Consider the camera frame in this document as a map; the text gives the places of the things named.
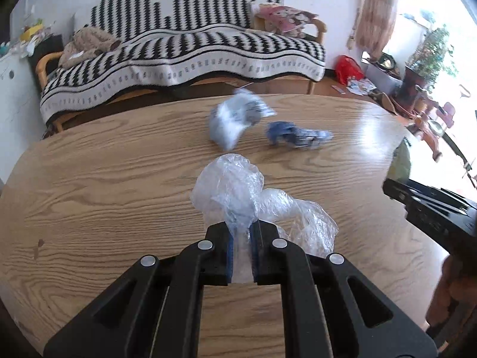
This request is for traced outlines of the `person's right hand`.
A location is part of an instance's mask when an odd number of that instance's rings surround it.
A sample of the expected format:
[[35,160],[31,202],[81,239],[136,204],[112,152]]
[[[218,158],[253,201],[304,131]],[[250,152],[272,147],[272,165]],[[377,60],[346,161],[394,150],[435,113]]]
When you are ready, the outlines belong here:
[[469,305],[471,309],[476,308],[476,276],[461,275],[461,268],[462,263],[452,255],[443,262],[441,278],[425,315],[429,326],[437,326],[450,316],[453,300]]

